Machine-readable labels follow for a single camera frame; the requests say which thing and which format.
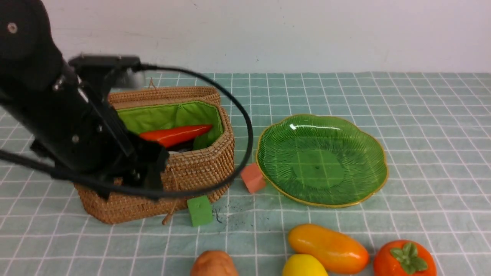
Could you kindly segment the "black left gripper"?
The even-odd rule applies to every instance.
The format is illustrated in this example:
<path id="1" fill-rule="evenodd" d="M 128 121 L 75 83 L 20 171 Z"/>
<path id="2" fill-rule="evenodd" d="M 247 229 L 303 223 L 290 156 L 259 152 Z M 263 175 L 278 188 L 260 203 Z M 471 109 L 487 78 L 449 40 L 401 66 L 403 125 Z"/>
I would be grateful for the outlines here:
<path id="1" fill-rule="evenodd" d="M 133 145 L 133 153 L 125 156 L 116 150 L 114 156 L 104 160 L 94 177 L 111 183 L 115 178 L 120 178 L 122 186 L 162 192 L 161 173 L 166 169 L 170 153 L 157 138 L 147 133 L 129 132 L 128 138 Z"/>

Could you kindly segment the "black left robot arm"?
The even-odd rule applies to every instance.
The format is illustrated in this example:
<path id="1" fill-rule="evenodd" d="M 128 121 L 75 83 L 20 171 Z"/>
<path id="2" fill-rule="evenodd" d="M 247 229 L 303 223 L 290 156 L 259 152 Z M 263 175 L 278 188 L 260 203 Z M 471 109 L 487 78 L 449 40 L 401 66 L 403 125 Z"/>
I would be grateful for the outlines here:
<path id="1" fill-rule="evenodd" d="M 142 69 L 134 55 L 67 62 L 40 0 L 2 0 L 1 107 L 33 134 L 31 150 L 54 166 L 4 151 L 1 159 L 104 196 L 115 178 L 138 195 L 161 194 L 169 153 L 128 130 L 107 99 L 119 79 Z"/>

